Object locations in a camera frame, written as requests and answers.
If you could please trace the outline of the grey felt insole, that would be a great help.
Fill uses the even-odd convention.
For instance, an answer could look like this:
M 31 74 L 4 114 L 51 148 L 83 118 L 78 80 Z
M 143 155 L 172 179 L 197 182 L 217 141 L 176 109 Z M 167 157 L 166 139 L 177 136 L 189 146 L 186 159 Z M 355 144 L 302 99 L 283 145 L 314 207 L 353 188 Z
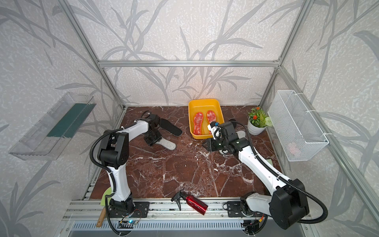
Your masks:
M 237 131 L 236 133 L 237 133 L 239 139 L 246 137 L 245 131 L 240 130 L 240 131 Z
M 158 145 L 161 145 L 163 146 L 164 148 L 168 149 L 168 150 L 175 150 L 176 149 L 176 144 L 169 141 L 169 140 L 166 140 L 164 138 L 160 139 L 159 141 L 156 142 L 156 144 Z

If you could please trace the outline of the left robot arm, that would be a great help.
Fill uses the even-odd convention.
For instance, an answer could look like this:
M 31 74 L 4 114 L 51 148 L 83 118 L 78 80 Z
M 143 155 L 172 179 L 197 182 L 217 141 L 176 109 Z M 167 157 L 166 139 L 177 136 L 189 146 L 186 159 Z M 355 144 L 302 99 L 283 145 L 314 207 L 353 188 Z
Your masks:
M 126 127 L 107 130 L 92 145 L 89 155 L 91 161 L 104 169 L 109 176 L 112 193 L 107 201 L 112 208 L 131 212 L 134 209 L 131 190 L 126 176 L 126 162 L 129 158 L 129 142 L 144 135 L 148 145 L 161 140 L 157 127 L 160 117 L 150 114 L 146 118 L 135 120 Z

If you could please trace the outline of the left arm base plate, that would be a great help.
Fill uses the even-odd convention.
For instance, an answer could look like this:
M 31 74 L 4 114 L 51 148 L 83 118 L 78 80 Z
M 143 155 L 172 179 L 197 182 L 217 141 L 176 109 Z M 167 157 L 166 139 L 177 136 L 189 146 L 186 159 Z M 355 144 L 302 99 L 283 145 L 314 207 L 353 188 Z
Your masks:
M 148 201 L 137 201 L 131 204 L 127 209 L 110 205 L 109 217 L 121 218 L 147 218 L 149 212 L 150 203 Z

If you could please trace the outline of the red patterned insole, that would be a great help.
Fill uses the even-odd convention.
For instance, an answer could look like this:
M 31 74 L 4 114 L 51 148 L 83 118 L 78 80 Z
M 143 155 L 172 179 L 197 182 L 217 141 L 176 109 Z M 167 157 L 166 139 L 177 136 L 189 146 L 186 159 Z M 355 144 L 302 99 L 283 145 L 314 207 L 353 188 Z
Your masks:
M 209 124 L 217 121 L 217 116 L 213 110 L 207 111 L 206 117 Z
M 196 113 L 196 115 L 194 116 L 194 119 L 193 119 L 193 124 L 194 124 L 193 133 L 195 135 L 201 135 L 202 134 L 202 132 L 201 132 L 202 122 L 203 122 L 203 113 L 202 112 Z

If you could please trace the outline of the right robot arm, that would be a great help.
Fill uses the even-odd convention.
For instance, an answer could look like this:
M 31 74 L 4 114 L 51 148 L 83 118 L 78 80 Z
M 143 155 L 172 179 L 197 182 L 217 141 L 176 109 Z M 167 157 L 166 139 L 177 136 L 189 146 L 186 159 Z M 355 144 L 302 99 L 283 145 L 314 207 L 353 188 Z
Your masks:
M 317 224 L 328 217 L 328 208 L 308 193 L 299 179 L 290 179 L 264 159 L 254 147 L 250 136 L 239 137 L 235 130 L 238 121 L 211 122 L 212 134 L 202 146 L 208 152 L 221 151 L 234 155 L 262 181 L 269 195 L 251 193 L 241 198 L 245 214 L 260 212 L 270 216 L 283 230 L 295 223 Z

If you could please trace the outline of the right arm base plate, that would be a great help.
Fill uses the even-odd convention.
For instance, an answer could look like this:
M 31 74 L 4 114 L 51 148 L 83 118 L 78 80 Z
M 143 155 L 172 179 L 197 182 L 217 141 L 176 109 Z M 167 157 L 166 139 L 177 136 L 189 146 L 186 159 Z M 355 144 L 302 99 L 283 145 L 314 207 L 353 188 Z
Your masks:
M 263 213 L 257 211 L 251 211 L 247 205 L 242 204 L 241 201 L 228 201 L 226 206 L 223 207 L 229 218 L 255 218 L 259 219 L 264 216 Z

